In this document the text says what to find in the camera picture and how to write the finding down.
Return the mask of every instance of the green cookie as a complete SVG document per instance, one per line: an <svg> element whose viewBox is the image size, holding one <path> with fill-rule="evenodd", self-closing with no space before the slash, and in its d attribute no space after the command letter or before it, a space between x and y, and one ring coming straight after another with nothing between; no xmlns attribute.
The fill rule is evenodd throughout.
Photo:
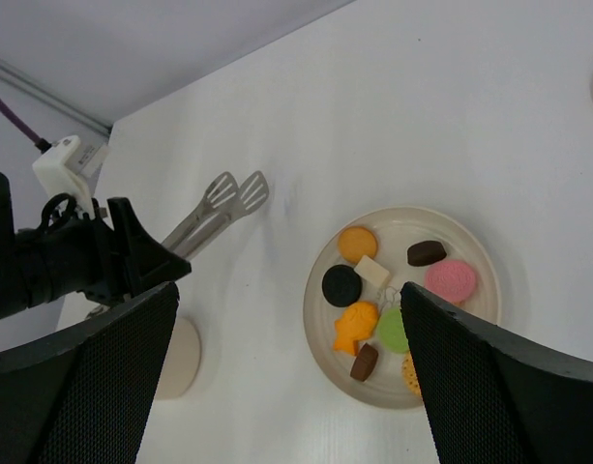
<svg viewBox="0 0 593 464"><path fill-rule="evenodd" d="M403 319L398 307L392 307L380 316L377 322L377 336L384 348L393 353L407 353L408 338L403 329Z"/></svg>

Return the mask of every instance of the pink cookie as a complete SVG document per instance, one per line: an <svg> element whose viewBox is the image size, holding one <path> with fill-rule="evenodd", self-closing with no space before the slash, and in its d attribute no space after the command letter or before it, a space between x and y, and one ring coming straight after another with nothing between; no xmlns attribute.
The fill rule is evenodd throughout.
<svg viewBox="0 0 593 464"><path fill-rule="evenodd" d="M476 286L474 270L458 259L438 261L425 274L425 288L449 303L467 300Z"/></svg>

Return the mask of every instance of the yellow cookie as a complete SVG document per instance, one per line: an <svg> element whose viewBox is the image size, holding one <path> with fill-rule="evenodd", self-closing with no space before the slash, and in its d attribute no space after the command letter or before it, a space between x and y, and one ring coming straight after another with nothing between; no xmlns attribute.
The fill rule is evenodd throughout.
<svg viewBox="0 0 593 464"><path fill-rule="evenodd" d="M414 361L412 361L411 353L405 355L405 359L401 365L401 376L408 389L417 396L422 397L421 387L419 386L419 379L416 378L416 369L414 368Z"/></svg>
<svg viewBox="0 0 593 464"><path fill-rule="evenodd" d="M339 235L339 253L345 261L358 264L367 255L373 259L377 253L377 239L365 227L348 227Z"/></svg>

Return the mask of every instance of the round plate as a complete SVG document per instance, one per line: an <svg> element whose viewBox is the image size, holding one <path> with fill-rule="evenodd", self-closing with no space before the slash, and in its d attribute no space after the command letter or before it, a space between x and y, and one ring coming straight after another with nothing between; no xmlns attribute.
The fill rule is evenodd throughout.
<svg viewBox="0 0 593 464"><path fill-rule="evenodd" d="M500 321L500 289L498 277L483 246L450 217L424 208L390 208L360 217L346 227L363 225L377 236L379 250L375 261L391 272L389 286L374 289L364 282L361 300L378 303L382 312L399 305L400 290L407 281L423 285L427 266L414 268L407 263L407 249L423 240L437 240L450 258L462 259L477 272L475 294L462 308L486 321ZM335 321L343 309L330 306L322 295L322 278L328 268L345 261L337 248L339 232L317 257L305 290L304 320L307 342L326 377L343 392L373 406L390 409L413 408L423 404L411 393L401 378L404 355L385 350L376 336L367 341L379 351L371 377L364 383L350 377L354 357L333 350Z"/></svg>

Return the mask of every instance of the black cable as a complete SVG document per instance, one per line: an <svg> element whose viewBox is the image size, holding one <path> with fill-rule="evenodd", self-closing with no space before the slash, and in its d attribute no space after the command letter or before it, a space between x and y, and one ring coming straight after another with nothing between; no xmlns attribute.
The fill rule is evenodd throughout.
<svg viewBox="0 0 593 464"><path fill-rule="evenodd" d="M41 151L41 153L44 153L49 148L51 148L51 144L43 138L41 138L18 116L16 116L15 113L11 109L9 109L8 106L2 101L2 99L0 99L0 113L2 113L11 123L13 123L17 129L23 132L25 136L27 136L27 138L34 142L34 146L38 148Z"/></svg>

